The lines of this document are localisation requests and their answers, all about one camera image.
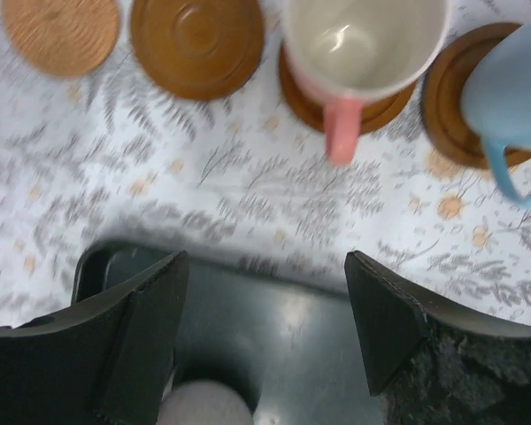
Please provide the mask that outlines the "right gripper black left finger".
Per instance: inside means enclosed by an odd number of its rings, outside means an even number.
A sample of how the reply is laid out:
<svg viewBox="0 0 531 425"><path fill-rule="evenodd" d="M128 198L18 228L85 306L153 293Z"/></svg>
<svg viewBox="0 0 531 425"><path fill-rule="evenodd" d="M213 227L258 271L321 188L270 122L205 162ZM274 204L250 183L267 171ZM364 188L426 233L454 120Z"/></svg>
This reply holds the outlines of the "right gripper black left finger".
<svg viewBox="0 0 531 425"><path fill-rule="evenodd" d="M76 305L0 327L0 424L153 424L189 279L185 252Z"/></svg>

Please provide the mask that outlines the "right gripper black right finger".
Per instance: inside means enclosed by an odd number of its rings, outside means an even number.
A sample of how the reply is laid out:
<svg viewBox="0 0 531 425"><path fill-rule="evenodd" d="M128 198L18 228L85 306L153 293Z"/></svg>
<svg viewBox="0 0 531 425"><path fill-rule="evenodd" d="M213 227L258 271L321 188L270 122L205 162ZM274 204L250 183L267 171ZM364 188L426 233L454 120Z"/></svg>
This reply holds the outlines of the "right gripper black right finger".
<svg viewBox="0 0 531 425"><path fill-rule="evenodd" d="M386 424L531 424L531 326L480 313L361 251L345 275Z"/></svg>

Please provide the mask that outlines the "blue mug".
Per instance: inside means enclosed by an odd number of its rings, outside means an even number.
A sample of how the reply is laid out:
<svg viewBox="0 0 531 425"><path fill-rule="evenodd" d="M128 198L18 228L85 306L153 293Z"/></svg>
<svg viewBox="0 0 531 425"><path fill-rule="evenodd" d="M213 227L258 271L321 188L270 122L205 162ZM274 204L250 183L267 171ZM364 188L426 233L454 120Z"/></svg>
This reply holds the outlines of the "blue mug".
<svg viewBox="0 0 531 425"><path fill-rule="evenodd" d="M531 208L514 187L504 152L531 151L531 21L503 39L466 80L460 108L481 146L500 192Z"/></svg>

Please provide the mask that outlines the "pink mug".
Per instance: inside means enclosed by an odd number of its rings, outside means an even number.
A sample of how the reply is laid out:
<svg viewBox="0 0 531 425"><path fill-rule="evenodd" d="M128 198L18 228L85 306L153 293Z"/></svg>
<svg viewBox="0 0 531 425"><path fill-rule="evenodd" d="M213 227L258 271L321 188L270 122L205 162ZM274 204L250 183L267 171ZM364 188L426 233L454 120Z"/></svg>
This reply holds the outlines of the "pink mug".
<svg viewBox="0 0 531 425"><path fill-rule="evenodd" d="M364 108L415 82L438 55L451 6L439 0L285 1L283 48L304 96L323 109L327 158L354 158Z"/></svg>

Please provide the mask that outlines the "woven rattan coaster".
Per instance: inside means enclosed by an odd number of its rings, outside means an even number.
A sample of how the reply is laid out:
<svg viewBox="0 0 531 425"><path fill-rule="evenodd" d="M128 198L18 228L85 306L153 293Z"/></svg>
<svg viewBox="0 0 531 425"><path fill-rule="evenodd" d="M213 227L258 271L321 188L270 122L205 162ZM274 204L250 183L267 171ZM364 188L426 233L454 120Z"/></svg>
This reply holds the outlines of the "woven rattan coaster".
<svg viewBox="0 0 531 425"><path fill-rule="evenodd" d="M76 78L99 67L119 36L119 7L110 0L3 1L12 47L37 70Z"/></svg>

